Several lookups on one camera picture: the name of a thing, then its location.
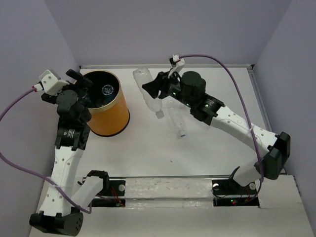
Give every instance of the screw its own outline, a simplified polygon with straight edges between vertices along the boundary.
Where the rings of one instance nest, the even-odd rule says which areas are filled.
[[[255,189],[256,189],[256,185],[255,185],[254,183],[250,183],[250,184],[249,184],[249,188],[250,188],[251,190],[255,190]]]
[[[125,190],[125,185],[124,184],[119,185],[118,190],[120,192],[123,192]]]

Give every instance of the plastic bottle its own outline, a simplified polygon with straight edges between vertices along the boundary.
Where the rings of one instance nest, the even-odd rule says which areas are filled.
[[[169,99],[166,102],[166,108],[170,116],[172,126],[176,130],[177,135],[179,137],[185,137],[186,132],[184,131],[184,121],[179,111],[178,104],[175,102],[174,99]]]
[[[147,68],[139,68],[133,71],[134,79],[137,83],[137,86],[141,93],[143,94],[143,98],[146,102],[148,108],[156,113],[158,119],[163,118],[164,114],[162,111],[162,101],[158,98],[153,99],[143,88],[142,85],[148,82],[153,81],[153,77]]]

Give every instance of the gray wall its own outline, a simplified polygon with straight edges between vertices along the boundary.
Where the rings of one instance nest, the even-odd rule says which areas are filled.
[[[76,62],[43,0],[0,3],[0,111],[53,68],[64,75]],[[11,161],[49,175],[57,114],[33,93],[0,124],[0,150]],[[0,160],[0,236],[26,237],[43,181]]]
[[[255,74],[275,132],[292,137],[288,170],[297,178],[316,234],[316,1],[293,0]]]
[[[111,65],[166,64],[172,53],[255,63],[291,1],[45,2],[80,65]]]

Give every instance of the bucket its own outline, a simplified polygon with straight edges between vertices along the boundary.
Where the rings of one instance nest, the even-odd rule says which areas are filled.
[[[121,133],[129,123],[129,111],[119,79],[110,72],[97,70],[84,74],[93,82],[88,90],[88,108],[92,115],[88,125],[99,136]]]

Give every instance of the white bottle cap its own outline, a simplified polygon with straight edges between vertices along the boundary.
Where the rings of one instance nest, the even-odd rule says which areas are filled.
[[[183,130],[179,131],[178,134],[179,134],[180,137],[185,137],[186,136],[186,132],[183,131]]]
[[[159,110],[158,112],[156,112],[156,116],[157,116],[158,119],[163,118],[164,117],[163,111]]]

